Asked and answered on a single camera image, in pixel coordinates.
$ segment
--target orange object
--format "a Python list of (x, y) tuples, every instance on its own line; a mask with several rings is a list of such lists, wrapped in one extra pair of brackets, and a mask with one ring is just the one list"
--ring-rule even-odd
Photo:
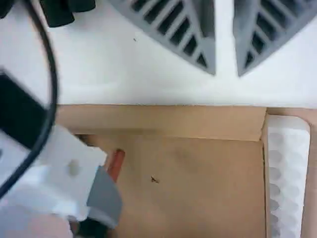
[(111, 162), (108, 168), (108, 174), (114, 182), (117, 182), (118, 180), (124, 157), (125, 152), (120, 149), (117, 149), (112, 155)]

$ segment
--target black cable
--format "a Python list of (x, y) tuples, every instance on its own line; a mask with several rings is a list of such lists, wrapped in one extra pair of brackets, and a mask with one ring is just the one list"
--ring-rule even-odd
[(19, 165), (19, 167), (14, 171), (14, 173), (0, 187), (0, 199), (2, 199), (7, 194), (7, 192), (14, 186), (14, 184), (24, 175), (27, 169), (32, 165), (32, 163), (40, 154), (41, 150), (45, 146), (50, 136), (52, 127), (54, 125), (55, 114), (57, 109), (57, 72), (51, 44), (47, 36), (47, 33), (44, 29), (44, 26), (41, 23), (41, 20), (31, 3), (31, 0), (22, 0), (22, 2), (34, 23), (35, 28), (39, 32), (40, 38), (42, 39), (42, 43), (46, 52), (51, 76), (51, 103), (49, 109), (47, 110), (46, 119), (43, 122), (41, 133), (37, 141), (35, 142), (31, 152)]

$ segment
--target white foam insert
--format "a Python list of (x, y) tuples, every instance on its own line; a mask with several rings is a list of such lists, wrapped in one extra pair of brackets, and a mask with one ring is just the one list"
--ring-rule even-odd
[(300, 238), (310, 127), (302, 119), (268, 116), (268, 165), (272, 238)]

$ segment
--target cardboard flap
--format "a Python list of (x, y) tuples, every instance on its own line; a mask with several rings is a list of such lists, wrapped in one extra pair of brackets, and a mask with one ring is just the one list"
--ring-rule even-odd
[(259, 141), (266, 108), (213, 106), (60, 106), (57, 123), (77, 134), (136, 134)]

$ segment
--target black object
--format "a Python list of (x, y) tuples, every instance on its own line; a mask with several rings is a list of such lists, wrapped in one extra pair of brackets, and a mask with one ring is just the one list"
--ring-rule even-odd
[(40, 135), (46, 110), (0, 72), (0, 129), (28, 149)]
[(68, 0), (69, 9), (72, 12), (90, 11), (96, 7), (95, 0)]
[(14, 0), (0, 0), (0, 18), (4, 18), (11, 10)]
[(40, 0), (40, 4), (49, 27), (64, 26), (75, 20), (67, 0)]
[(87, 218), (79, 223), (79, 231), (76, 235), (84, 238), (106, 238), (108, 227), (100, 222)]
[(31, 152), (24, 159), (24, 161), (19, 165), (19, 167), (14, 171), (14, 173), (2, 184), (0, 187), (0, 199), (2, 199), (6, 193), (13, 187), (13, 185), (24, 175), (27, 169), (32, 165), (32, 163), (36, 160), (41, 150), (45, 146), (49, 135), (51, 133), (54, 121), (55, 114), (57, 109), (57, 72), (56, 72), (56, 64), (51, 48), (50, 41), (48, 39), (47, 33), (41, 23), (39, 16), (37, 15), (31, 0), (23, 0), (24, 6), (26, 7), (34, 26), (39, 32), (40, 38), (42, 39), (42, 43), (46, 52), (46, 56), (48, 59), (48, 65), (50, 68), (50, 77), (51, 77), (51, 103), (48, 110), (46, 110), (45, 120), (42, 124), (40, 135), (38, 136)]

